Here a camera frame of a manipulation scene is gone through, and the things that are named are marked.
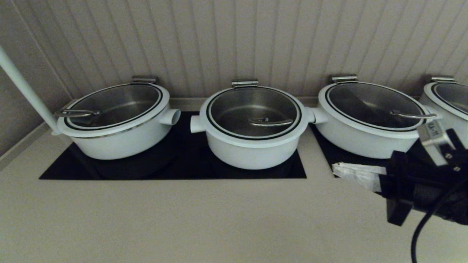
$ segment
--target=wall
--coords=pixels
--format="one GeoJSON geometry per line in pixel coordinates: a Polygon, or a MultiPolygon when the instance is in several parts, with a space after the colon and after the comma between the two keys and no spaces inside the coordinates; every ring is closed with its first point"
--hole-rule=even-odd
{"type": "MultiPolygon", "coordinates": [[[[50,110],[70,101],[10,1],[0,1],[0,44],[50,110]]],[[[0,68],[0,156],[42,122],[0,68]]]]}
{"type": "Polygon", "coordinates": [[[410,95],[468,82],[464,0],[8,0],[73,97],[156,74],[173,97],[235,78],[317,96],[331,73],[410,95]]]}

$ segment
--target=lid hinge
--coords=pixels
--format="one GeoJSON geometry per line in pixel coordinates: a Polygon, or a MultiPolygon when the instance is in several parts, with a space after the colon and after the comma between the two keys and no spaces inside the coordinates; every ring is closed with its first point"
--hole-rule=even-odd
{"type": "Polygon", "coordinates": [[[258,79],[233,80],[233,88],[258,87],[258,79]]]}
{"type": "Polygon", "coordinates": [[[356,83],[358,82],[358,76],[354,74],[346,75],[331,75],[330,82],[333,83],[356,83]]]}
{"type": "Polygon", "coordinates": [[[432,76],[428,75],[426,77],[427,82],[437,82],[437,83],[457,83],[453,76],[432,76]]]}
{"type": "Polygon", "coordinates": [[[159,84],[159,78],[156,76],[132,76],[131,84],[159,84]]]}

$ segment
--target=glass lid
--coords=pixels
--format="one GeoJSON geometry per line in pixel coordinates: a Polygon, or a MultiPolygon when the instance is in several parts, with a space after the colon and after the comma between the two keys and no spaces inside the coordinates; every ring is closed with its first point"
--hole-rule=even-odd
{"type": "Polygon", "coordinates": [[[327,100],[346,117],[383,128],[404,129],[421,121],[391,115],[391,111],[412,115],[424,114],[407,96],[390,88],[367,83],[342,83],[333,86],[328,90],[327,100]]]}
{"type": "Polygon", "coordinates": [[[468,86],[440,83],[434,86],[433,91],[445,103],[468,114],[468,86]]]}
{"type": "Polygon", "coordinates": [[[71,107],[71,110],[98,111],[98,114],[67,119],[81,127],[118,125],[154,108],[161,96],[161,91],[151,85],[114,86],[90,94],[71,107]]]}
{"type": "Polygon", "coordinates": [[[270,139],[291,131],[300,109],[286,94],[271,88],[234,88],[214,97],[208,106],[210,122],[234,137],[270,139]]]}

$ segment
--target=lid handle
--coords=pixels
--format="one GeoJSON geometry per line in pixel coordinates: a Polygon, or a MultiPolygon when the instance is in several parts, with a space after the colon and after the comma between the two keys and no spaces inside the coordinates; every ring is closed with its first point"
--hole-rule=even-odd
{"type": "Polygon", "coordinates": [[[457,83],[453,76],[432,76],[432,75],[427,75],[425,80],[426,80],[426,82],[457,83]]]}
{"type": "Polygon", "coordinates": [[[282,121],[277,121],[277,122],[271,122],[267,117],[265,118],[257,118],[257,119],[249,119],[250,124],[254,126],[260,126],[260,127],[277,127],[277,126],[285,126],[285,125],[290,125],[293,123],[293,120],[287,119],[287,120],[282,120],[282,121]]]}
{"type": "Polygon", "coordinates": [[[58,110],[54,113],[54,116],[63,118],[80,118],[96,116],[101,114],[98,110],[58,110]]]}
{"type": "Polygon", "coordinates": [[[132,76],[131,84],[159,84],[159,78],[156,76],[136,75],[132,76]]]}
{"type": "Polygon", "coordinates": [[[358,76],[356,74],[330,75],[330,82],[333,83],[356,83],[358,76]]]}
{"type": "Polygon", "coordinates": [[[437,114],[435,113],[418,115],[418,114],[401,113],[398,110],[391,110],[390,115],[403,117],[403,118],[410,118],[410,119],[432,119],[432,118],[437,117],[437,114]]]}
{"type": "Polygon", "coordinates": [[[233,80],[233,88],[258,87],[258,79],[233,80]]]}

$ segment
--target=black rim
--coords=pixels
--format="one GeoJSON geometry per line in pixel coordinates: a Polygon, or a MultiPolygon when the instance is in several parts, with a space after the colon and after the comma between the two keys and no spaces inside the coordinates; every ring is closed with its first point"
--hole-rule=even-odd
{"type": "Polygon", "coordinates": [[[453,106],[450,102],[446,101],[446,100],[443,99],[439,94],[437,94],[437,92],[436,92],[436,87],[437,87],[437,86],[438,86],[438,84],[432,86],[432,87],[431,87],[431,91],[432,91],[432,93],[433,93],[438,99],[440,99],[441,101],[443,101],[445,104],[447,104],[448,106],[450,106],[452,109],[454,109],[454,110],[456,110],[456,111],[459,111],[459,112],[461,112],[461,113],[463,113],[463,114],[465,114],[465,115],[468,114],[468,112],[465,112],[465,111],[463,111],[463,110],[461,110],[461,109],[459,109],[459,108],[453,106]]]}
{"type": "MultiPolygon", "coordinates": [[[[279,91],[274,90],[274,89],[271,89],[271,88],[265,88],[265,89],[270,89],[270,90],[279,92],[279,91]]],[[[220,131],[220,132],[222,132],[222,133],[224,133],[224,134],[227,134],[227,135],[229,135],[229,136],[231,136],[231,137],[238,138],[238,139],[243,139],[243,140],[254,140],[254,141],[258,141],[258,140],[270,140],[270,139],[274,139],[274,138],[279,138],[279,137],[282,137],[282,136],[284,136],[284,135],[290,133],[290,132],[293,131],[294,129],[296,129],[296,127],[299,125],[299,123],[300,123],[300,121],[301,121],[301,119],[302,119],[302,112],[300,111],[299,105],[298,105],[290,96],[288,96],[287,94],[281,92],[281,94],[283,94],[283,95],[287,96],[288,98],[290,98],[291,101],[292,101],[292,102],[297,106],[297,108],[299,109],[299,110],[298,110],[298,112],[299,112],[299,120],[298,120],[298,122],[296,123],[296,125],[294,125],[288,132],[279,134],[279,135],[277,135],[277,136],[268,137],[268,138],[246,138],[246,137],[236,136],[236,135],[227,133],[227,132],[221,130],[217,125],[215,125],[215,122],[210,118],[210,106],[211,106],[211,104],[213,103],[213,101],[216,100],[216,98],[217,98],[218,96],[220,96],[221,94],[223,94],[223,93],[225,93],[225,92],[221,92],[221,93],[219,93],[218,95],[216,95],[214,98],[211,99],[210,103],[208,103],[208,106],[206,107],[206,117],[208,118],[208,121],[211,123],[211,125],[212,125],[213,127],[215,127],[218,131],[220,131]]]]}
{"type": "MultiPolygon", "coordinates": [[[[117,127],[117,126],[120,126],[120,125],[129,123],[129,122],[134,121],[134,120],[136,120],[136,119],[138,119],[138,118],[141,118],[141,117],[143,117],[144,115],[150,113],[154,108],[156,108],[156,107],[161,103],[161,101],[162,101],[162,91],[161,91],[158,87],[153,86],[153,85],[149,85],[149,84],[141,84],[141,83],[123,84],[123,85],[117,85],[117,86],[112,86],[112,87],[109,87],[109,88],[105,88],[105,89],[100,90],[99,92],[102,92],[102,91],[105,91],[105,90],[108,90],[108,89],[111,89],[111,88],[117,88],[117,87],[128,86],[128,85],[146,85],[146,86],[150,86],[150,87],[152,87],[152,88],[155,88],[155,89],[159,92],[159,94],[160,94],[158,102],[157,102],[156,104],[154,104],[151,108],[147,109],[145,113],[143,113],[143,114],[141,114],[141,115],[138,115],[138,116],[135,116],[135,117],[133,117],[133,118],[131,118],[131,119],[128,119],[128,120],[126,120],[126,121],[124,121],[124,122],[120,122],[120,123],[118,123],[118,124],[111,125],[111,126],[106,126],[106,127],[102,127],[102,128],[96,127],[96,128],[93,128],[93,129],[82,129],[82,128],[77,128],[77,127],[72,126],[72,125],[70,124],[70,118],[65,118],[65,119],[64,119],[65,125],[68,126],[68,127],[71,128],[71,129],[78,130],[78,131],[98,131],[98,130],[105,130],[105,129],[108,129],[108,128],[113,128],[113,127],[117,127]]],[[[91,96],[91,95],[98,94],[99,92],[89,94],[89,95],[87,95],[86,97],[83,97],[81,100],[86,99],[86,98],[88,98],[88,97],[91,96]]]]}
{"type": "MultiPolygon", "coordinates": [[[[339,114],[342,115],[343,117],[345,117],[345,118],[347,118],[347,119],[349,119],[349,120],[351,120],[351,121],[353,121],[353,122],[362,124],[362,125],[364,125],[364,126],[371,127],[371,128],[374,128],[374,129],[383,130],[383,131],[390,131],[390,132],[410,132],[410,131],[415,131],[415,130],[416,130],[416,128],[413,128],[413,129],[411,129],[411,130],[404,130],[404,131],[401,131],[401,130],[400,130],[400,131],[399,131],[399,130],[392,130],[392,129],[385,129],[384,127],[373,126],[373,125],[370,125],[370,124],[368,124],[368,123],[366,123],[366,122],[356,120],[356,119],[354,119],[354,118],[351,118],[351,117],[348,116],[348,115],[345,115],[345,114],[341,113],[341,111],[340,111],[337,107],[335,107],[335,106],[330,102],[330,99],[328,98],[328,93],[332,90],[332,88],[334,88],[334,87],[336,87],[336,86],[338,86],[338,85],[340,85],[340,84],[336,84],[335,86],[333,86],[333,87],[331,87],[331,88],[329,88],[329,89],[327,90],[327,92],[325,93],[325,100],[327,101],[328,105],[330,105],[337,113],[339,113],[339,114]]],[[[388,89],[388,90],[390,90],[390,91],[392,91],[392,92],[395,92],[395,91],[393,91],[393,90],[391,90],[391,89],[389,89],[389,88],[387,88],[387,87],[378,86],[378,85],[373,85],[373,86],[380,87],[380,88],[386,88],[386,89],[388,89]]],[[[415,103],[415,105],[421,110],[421,112],[424,113],[423,108],[421,108],[421,107],[420,107],[419,105],[417,105],[416,103],[415,103]]],[[[425,123],[426,123],[426,120],[423,119],[423,121],[422,121],[421,124],[425,124],[425,123]]]]}

